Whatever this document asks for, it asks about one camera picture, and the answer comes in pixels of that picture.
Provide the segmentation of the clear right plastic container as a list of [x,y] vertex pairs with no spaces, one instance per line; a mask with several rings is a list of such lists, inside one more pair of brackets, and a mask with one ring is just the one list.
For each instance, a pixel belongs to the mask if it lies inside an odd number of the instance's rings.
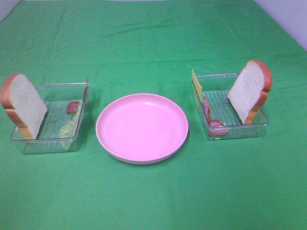
[[[209,140],[253,138],[263,136],[266,133],[268,119],[262,110],[259,110],[252,124],[243,124],[227,98],[229,90],[237,79],[236,73],[197,75],[202,86],[202,100],[200,101],[191,78],[194,93],[194,102],[198,109],[202,125]],[[208,118],[204,114],[204,97],[210,105],[211,119],[220,120],[224,126],[212,127],[213,129],[226,128],[225,136],[211,136],[209,134]]]

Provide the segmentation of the clear left plastic container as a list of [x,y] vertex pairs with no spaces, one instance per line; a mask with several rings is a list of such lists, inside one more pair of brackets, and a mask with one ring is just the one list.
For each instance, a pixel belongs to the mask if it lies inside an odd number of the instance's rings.
[[[25,139],[20,129],[16,127],[10,136],[11,143],[23,154],[70,152],[69,150],[63,149],[61,141],[67,139],[59,137],[59,130],[72,117],[72,115],[66,114],[68,104],[83,99],[84,87],[85,82],[57,83],[36,86],[38,94],[47,107],[47,112],[44,121],[41,124],[37,138]],[[76,147],[75,151],[80,148],[81,144],[79,131],[82,127],[89,87],[90,85],[88,84],[87,94],[81,109],[75,138],[73,138]]]

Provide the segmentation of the pink round plate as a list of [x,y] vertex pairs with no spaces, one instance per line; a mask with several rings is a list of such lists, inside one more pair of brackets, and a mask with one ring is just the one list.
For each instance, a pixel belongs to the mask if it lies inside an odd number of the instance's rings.
[[170,99],[138,93],[109,104],[99,115],[95,131],[112,157],[146,165],[174,155],[188,136],[189,123],[181,107]]

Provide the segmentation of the bread slice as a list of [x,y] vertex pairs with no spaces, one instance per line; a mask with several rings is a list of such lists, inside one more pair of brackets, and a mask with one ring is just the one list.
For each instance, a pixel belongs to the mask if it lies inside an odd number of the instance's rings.
[[10,75],[0,89],[0,103],[25,139],[36,139],[47,107],[28,78]]
[[271,87],[272,75],[269,68],[259,60],[249,60],[227,95],[243,124],[253,123]]

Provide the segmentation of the clear plastic container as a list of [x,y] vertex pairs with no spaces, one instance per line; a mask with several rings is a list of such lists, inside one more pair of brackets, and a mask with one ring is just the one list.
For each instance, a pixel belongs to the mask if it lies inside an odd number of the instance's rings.
[[[59,137],[59,130],[72,117],[72,115],[66,114],[68,104],[83,99],[84,87],[85,82],[57,83],[36,86],[38,94],[47,107],[47,112],[44,121],[41,124],[37,138],[25,139],[20,129],[16,127],[10,136],[11,143],[23,154],[70,152],[69,150],[63,149],[61,141],[67,139]],[[88,84],[87,94],[81,109],[75,138],[73,138],[76,147],[75,151],[80,148],[81,144],[79,131],[82,127],[89,87],[90,85]]]
[[[194,102],[198,109],[202,125],[209,140],[253,138],[263,136],[266,133],[268,119],[262,110],[259,110],[252,124],[243,124],[227,98],[229,90],[237,79],[236,73],[197,75],[202,86],[202,100],[200,101],[191,78],[194,93]],[[225,136],[211,136],[209,134],[208,118],[204,114],[204,97],[210,105],[211,119],[220,120],[224,126],[212,127],[213,129],[226,128]]]

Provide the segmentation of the bacon strip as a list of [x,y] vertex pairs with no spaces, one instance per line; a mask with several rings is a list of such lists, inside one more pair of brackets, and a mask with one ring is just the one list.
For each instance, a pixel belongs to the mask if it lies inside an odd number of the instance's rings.
[[66,108],[66,114],[74,114],[74,113],[77,113],[79,111],[79,106],[81,105],[81,103],[84,102],[84,100],[86,98],[87,89],[88,89],[88,79],[85,82],[82,101],[70,102],[68,104],[67,108]]
[[224,126],[224,123],[222,123],[220,120],[211,119],[211,110],[210,105],[207,101],[207,98],[204,97],[204,114],[208,118],[208,124],[209,124],[209,134],[211,136],[225,136],[228,133],[228,130],[226,128],[220,128],[220,129],[213,129],[212,127],[222,127]]

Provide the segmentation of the green tablecloth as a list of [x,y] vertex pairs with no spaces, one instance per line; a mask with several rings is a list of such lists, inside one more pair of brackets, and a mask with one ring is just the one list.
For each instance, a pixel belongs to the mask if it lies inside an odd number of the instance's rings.
[[[191,73],[271,70],[266,134],[210,141]],[[0,79],[88,81],[77,152],[24,155],[0,112],[3,230],[304,230],[307,53],[251,0],[23,1],[0,24]],[[95,135],[100,112],[127,94],[182,107],[189,135],[171,158],[131,165]]]

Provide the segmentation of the green lettuce leaf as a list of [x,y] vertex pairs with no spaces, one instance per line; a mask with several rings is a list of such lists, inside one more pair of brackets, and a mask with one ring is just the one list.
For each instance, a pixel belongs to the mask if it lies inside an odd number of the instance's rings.
[[77,113],[68,114],[72,115],[71,119],[68,120],[65,125],[62,126],[59,130],[59,137],[67,139],[61,141],[61,145],[64,150],[75,151],[76,149],[73,138],[75,138],[82,106],[83,103],[81,103],[81,105],[79,106],[79,111]]

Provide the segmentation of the yellow cheese slice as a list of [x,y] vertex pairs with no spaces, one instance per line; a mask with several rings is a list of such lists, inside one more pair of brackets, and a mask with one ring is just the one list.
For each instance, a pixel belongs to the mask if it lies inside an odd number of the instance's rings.
[[192,82],[194,84],[194,88],[196,90],[197,96],[198,96],[199,100],[201,101],[202,100],[202,86],[197,79],[197,75],[196,75],[194,69],[192,69]]

